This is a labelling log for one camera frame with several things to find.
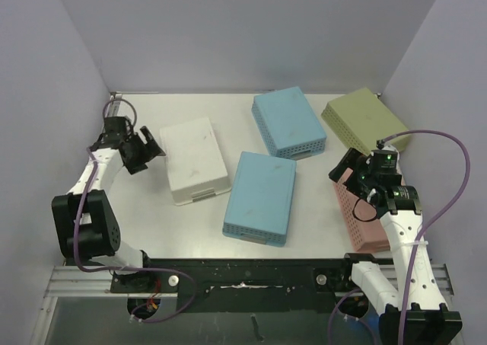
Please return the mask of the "olive green plastic basket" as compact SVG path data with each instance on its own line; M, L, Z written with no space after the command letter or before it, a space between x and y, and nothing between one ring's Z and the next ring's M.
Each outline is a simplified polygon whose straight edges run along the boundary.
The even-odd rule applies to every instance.
M345 147L365 155L377 140L408 129L368 88L329 101L321 117Z

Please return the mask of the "white perforated plastic basket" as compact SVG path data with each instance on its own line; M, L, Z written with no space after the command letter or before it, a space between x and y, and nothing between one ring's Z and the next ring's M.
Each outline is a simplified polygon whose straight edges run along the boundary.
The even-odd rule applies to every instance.
M231 190L231 179L208 117L165 126L160 129L160 137L175 205L195 203Z

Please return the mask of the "pink perforated plastic basket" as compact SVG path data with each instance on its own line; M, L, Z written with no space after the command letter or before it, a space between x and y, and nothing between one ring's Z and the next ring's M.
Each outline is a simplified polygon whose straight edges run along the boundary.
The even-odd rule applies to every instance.
M375 217L375 209L363 200L358 201L343 185L351 172L348 168L333 187L352 247L355 252L366 254L388 251L389 242L380 221L366 222Z

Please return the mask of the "small light blue basket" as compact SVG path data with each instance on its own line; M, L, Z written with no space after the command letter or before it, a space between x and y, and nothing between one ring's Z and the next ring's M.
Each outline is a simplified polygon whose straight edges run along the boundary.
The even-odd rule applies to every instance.
M299 87L256 95L251 112L271 156L300 159L324 152L326 133Z

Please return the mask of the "large light blue basket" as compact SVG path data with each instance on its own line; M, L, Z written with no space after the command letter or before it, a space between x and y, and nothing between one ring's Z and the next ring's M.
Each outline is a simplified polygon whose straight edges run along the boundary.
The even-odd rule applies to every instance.
M222 234L282 247L287 241L297 162L242 152Z

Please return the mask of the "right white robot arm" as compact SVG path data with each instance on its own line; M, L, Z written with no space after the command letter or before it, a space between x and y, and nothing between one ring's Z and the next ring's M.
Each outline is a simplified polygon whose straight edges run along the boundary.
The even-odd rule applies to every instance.
M370 204L384 229L397 284L378 264L359 261L339 271L344 289L358 288L379 316L384 344L449 344L462 329L460 313L449 309L434 277L427 242L420 232L422 207L417 190L403 184L399 154L378 149L369 155L350 148L329 178Z

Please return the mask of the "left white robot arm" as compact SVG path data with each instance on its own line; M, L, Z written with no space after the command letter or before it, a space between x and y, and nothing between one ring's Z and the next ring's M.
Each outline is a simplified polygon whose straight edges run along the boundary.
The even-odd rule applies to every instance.
M75 185L51 203L59 247L85 273L112 270L128 275L128 284L147 292L155 281L150 259L121 238L107 193L123 168L134 175L165 152L149 129L135 131L128 117L105 117L103 130L88 147L88 162Z

